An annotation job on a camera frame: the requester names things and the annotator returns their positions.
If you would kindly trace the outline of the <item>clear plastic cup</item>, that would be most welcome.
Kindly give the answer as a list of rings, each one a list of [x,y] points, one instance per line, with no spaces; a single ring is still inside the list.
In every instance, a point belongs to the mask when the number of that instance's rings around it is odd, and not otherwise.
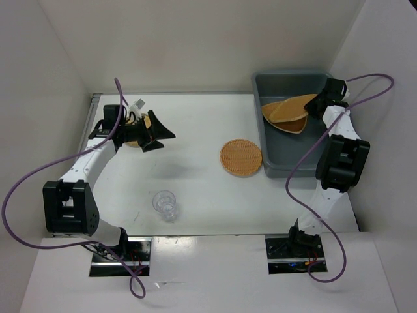
[[[162,190],[156,193],[152,199],[152,206],[166,222],[177,219],[177,201],[172,192]]]

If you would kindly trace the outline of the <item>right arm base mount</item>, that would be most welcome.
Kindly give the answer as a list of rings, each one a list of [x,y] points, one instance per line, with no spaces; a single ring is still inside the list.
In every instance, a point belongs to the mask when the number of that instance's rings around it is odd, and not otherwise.
[[[284,235],[266,235],[265,246],[270,275],[307,273],[310,265],[312,273],[328,271],[321,240],[313,248],[293,248]]]

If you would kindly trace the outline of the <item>round woven bamboo tray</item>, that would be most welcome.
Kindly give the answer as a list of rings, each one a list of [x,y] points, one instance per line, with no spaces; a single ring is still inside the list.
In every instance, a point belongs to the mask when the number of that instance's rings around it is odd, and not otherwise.
[[[234,139],[221,148],[220,162],[228,173],[238,177],[249,177],[261,167],[263,157],[260,148],[253,142]]]

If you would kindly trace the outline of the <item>square woven bamboo tray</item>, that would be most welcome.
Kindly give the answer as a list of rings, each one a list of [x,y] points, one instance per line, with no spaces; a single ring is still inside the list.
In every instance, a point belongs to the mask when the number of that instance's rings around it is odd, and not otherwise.
[[[307,94],[272,102],[261,107],[264,117],[272,123],[284,123],[300,120],[308,115],[304,106],[317,94]]]

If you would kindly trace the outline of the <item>fan-shaped woven bamboo tray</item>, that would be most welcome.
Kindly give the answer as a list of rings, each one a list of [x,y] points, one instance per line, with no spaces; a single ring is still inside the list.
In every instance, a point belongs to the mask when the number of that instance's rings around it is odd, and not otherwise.
[[[286,121],[286,122],[279,122],[279,123],[273,123],[266,120],[270,125],[272,125],[274,128],[286,132],[289,134],[300,134],[304,131],[307,123],[308,123],[308,117],[305,116],[301,119],[298,119],[296,121]]]

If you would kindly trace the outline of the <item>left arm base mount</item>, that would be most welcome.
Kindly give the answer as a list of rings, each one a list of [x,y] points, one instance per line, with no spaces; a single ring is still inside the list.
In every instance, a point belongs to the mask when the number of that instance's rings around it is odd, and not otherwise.
[[[151,248],[151,237],[129,237],[124,248],[111,247],[112,251],[125,262],[130,270],[140,277],[149,276]],[[89,277],[130,276],[120,261],[101,246],[85,245],[84,249],[93,254]]]

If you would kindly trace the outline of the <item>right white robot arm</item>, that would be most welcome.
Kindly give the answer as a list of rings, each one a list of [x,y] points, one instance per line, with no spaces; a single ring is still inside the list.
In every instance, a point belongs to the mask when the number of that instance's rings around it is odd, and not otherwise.
[[[304,108],[311,117],[320,119],[328,130],[328,140],[317,163],[317,187],[306,212],[290,227],[286,249],[297,258],[312,256],[317,248],[323,222],[340,197],[357,185],[362,174],[370,143],[357,135],[350,117],[347,83],[327,79],[323,90]]]

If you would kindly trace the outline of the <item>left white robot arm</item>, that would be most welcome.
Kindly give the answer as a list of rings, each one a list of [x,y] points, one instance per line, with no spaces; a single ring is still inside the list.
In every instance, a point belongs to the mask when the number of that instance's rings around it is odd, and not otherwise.
[[[103,108],[103,119],[90,133],[83,155],[58,180],[47,181],[42,189],[46,229],[52,234],[74,235],[107,246],[117,261],[130,253],[127,232],[100,217],[93,188],[107,163],[126,143],[136,142],[144,152],[161,149],[162,140],[175,137],[155,116],[133,113],[133,121],[120,106]]]

